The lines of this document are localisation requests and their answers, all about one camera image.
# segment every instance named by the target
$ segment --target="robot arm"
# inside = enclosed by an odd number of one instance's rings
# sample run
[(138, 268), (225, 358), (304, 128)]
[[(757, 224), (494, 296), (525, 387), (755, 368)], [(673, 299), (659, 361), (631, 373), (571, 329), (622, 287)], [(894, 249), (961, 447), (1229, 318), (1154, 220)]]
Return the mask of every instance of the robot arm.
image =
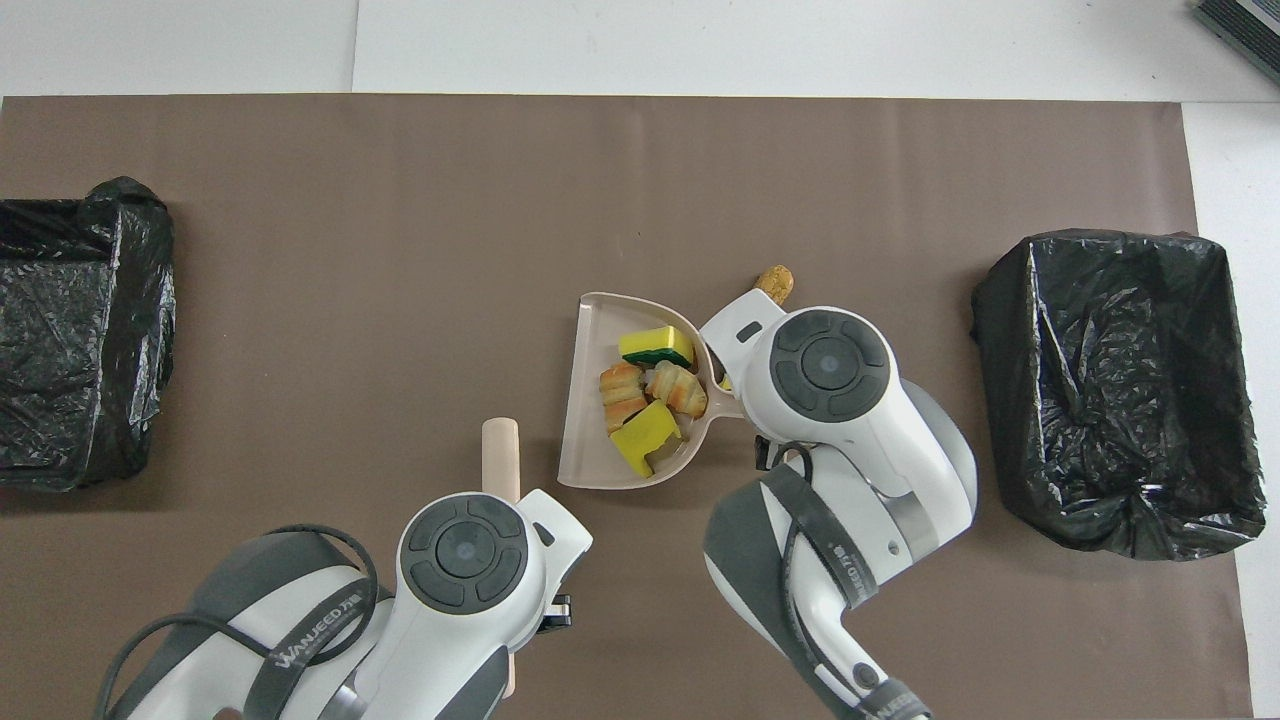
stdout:
[(972, 523), (968, 445), (851, 313), (785, 314), (751, 291), (701, 333), (762, 434), (813, 446), (717, 506), (704, 542), (717, 588), (837, 717), (929, 717), (841, 616)]

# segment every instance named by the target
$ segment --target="wooden handle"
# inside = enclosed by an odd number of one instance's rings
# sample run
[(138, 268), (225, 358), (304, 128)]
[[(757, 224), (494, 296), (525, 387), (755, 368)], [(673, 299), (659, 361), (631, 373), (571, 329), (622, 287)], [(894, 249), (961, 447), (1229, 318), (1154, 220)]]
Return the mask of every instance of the wooden handle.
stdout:
[[(490, 418), (480, 425), (480, 491), (515, 505), (520, 502), (520, 425), (511, 418)], [(507, 656), (507, 689), (516, 692), (516, 656)]]

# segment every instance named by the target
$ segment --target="brown paper mat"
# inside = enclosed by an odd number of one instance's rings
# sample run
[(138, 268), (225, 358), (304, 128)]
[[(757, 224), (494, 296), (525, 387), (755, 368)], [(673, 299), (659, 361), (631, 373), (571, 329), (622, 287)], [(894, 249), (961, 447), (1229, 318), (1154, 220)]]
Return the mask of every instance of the brown paper mat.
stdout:
[(239, 541), (293, 521), (364, 539), (479, 486), (480, 423), (520, 421), (526, 487), (595, 534), (575, 628), (520, 655), (498, 717), (824, 717), (721, 600), (699, 552), (754, 477), (712, 429), (676, 479), (554, 482), (576, 300), (705, 322), (763, 268), (792, 307), (855, 310), (977, 451), (973, 530), (851, 614), (941, 717), (1249, 714), (1230, 556), (1062, 550), (991, 474), (968, 293), (1019, 238), (1194, 231), (1174, 105), (628, 97), (5, 100), (0, 196), (129, 174), (177, 219), (175, 373), (137, 479), (0, 495), (0, 707), (86, 716), (134, 629)]

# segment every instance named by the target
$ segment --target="plastic bag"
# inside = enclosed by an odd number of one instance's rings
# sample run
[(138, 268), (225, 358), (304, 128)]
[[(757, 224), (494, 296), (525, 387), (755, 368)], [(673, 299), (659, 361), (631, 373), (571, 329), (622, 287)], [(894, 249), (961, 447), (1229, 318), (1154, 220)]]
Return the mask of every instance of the plastic bag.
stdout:
[(173, 222), (145, 186), (0, 201), (0, 486), (142, 470), (173, 318)]
[(973, 292), (1005, 506), (1060, 544), (1140, 560), (1263, 528), (1226, 252), (1189, 236), (1025, 238)]

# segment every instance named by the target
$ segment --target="sponge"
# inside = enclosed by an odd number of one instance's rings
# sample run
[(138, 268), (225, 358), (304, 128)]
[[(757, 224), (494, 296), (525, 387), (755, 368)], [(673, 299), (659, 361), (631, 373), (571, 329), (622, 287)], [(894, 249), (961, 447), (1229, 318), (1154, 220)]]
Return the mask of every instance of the sponge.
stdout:
[(609, 433), (609, 439), (641, 478), (653, 477), (646, 455), (671, 448), (682, 439), (675, 415), (662, 402), (652, 402), (622, 429)]
[(698, 361), (692, 341), (671, 325), (622, 336), (618, 340), (618, 354), (627, 363), (641, 365), (671, 360), (681, 368), (692, 368)]

